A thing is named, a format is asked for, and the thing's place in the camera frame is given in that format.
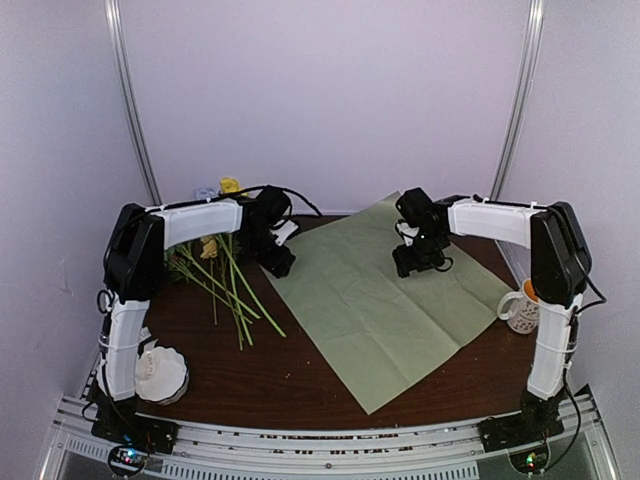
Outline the cream fake flower bunch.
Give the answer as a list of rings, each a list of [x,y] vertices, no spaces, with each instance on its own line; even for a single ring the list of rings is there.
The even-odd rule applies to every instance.
[[[202,237],[200,242],[202,260],[214,260],[218,257],[218,244],[214,235]]]

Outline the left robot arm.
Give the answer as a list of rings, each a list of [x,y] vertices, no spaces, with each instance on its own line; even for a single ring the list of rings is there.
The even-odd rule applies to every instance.
[[[103,259],[103,284],[111,302],[101,334],[105,354],[101,390],[114,401],[135,395],[135,363],[150,300],[164,280],[165,252],[177,245],[215,234],[236,234],[242,250],[271,275],[289,274],[295,256],[285,242],[299,225],[286,218],[290,190],[272,185],[213,198],[143,207],[125,205]]]

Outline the pink fake flower stem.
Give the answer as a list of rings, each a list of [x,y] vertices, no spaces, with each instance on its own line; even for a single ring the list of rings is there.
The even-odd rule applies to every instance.
[[[168,248],[164,265],[174,282],[186,282],[203,289],[211,299],[212,318],[219,322],[225,308],[235,325],[240,350],[254,345],[251,326],[258,320],[266,321],[280,337],[286,333],[268,312],[250,285],[239,265],[241,247],[232,233],[212,234],[218,244],[218,257],[200,258],[200,238],[185,241]]]

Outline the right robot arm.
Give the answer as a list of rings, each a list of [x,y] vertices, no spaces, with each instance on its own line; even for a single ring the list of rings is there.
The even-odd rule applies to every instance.
[[[478,195],[432,200],[422,189],[405,191],[395,202],[402,239],[392,252],[401,278],[412,272],[444,272],[452,236],[472,236],[519,245],[530,252],[530,279],[540,317],[527,390],[547,401],[563,386],[563,371],[574,347],[592,257],[574,208],[558,201],[538,205],[492,201]]]

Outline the yellow fake flower stem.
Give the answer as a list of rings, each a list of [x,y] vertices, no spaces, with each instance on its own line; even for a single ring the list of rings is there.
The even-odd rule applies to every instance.
[[[222,177],[219,180],[220,194],[232,194],[242,191],[242,187],[237,179],[233,177]]]

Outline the green wrapping paper sheet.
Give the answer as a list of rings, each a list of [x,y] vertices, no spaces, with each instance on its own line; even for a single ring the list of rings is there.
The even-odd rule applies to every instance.
[[[375,412],[442,366],[496,319],[509,286],[456,246],[446,272],[401,278],[393,193],[290,240],[271,284],[361,408]]]

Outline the blue fake flower stem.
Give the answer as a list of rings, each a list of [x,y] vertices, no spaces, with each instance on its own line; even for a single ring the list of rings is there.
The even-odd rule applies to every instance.
[[[218,191],[214,187],[200,187],[194,190],[194,196],[197,200],[215,198]]]

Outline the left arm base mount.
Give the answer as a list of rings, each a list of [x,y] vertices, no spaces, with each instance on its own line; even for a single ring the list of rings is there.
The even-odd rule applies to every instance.
[[[145,468],[153,454],[171,454],[179,426],[167,420],[140,416],[136,399],[114,401],[94,381],[87,395],[89,406],[97,412],[91,420],[94,437],[114,443],[107,454],[107,467],[117,477],[130,479]]]

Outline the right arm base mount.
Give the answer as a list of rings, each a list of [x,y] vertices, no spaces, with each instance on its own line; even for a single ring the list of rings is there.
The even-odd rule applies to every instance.
[[[542,474],[551,466],[549,440],[565,431],[559,405],[564,389],[549,400],[542,400],[528,390],[521,396],[517,413],[488,417],[477,428],[486,453],[506,450],[511,466],[519,473]]]

